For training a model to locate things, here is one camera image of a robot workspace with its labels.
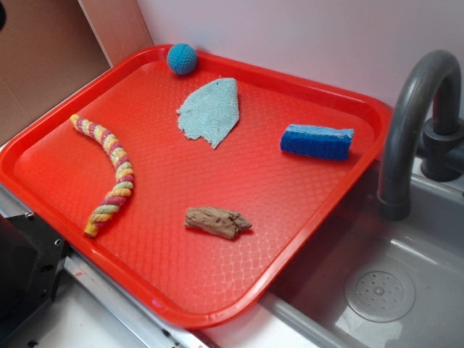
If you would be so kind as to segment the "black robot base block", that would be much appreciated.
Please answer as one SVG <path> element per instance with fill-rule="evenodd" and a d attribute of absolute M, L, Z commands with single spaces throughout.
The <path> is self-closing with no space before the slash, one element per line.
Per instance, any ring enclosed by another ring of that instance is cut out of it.
<path fill-rule="evenodd" d="M 1 217 L 1 346 L 55 299 L 69 246 L 38 215 Z"/>

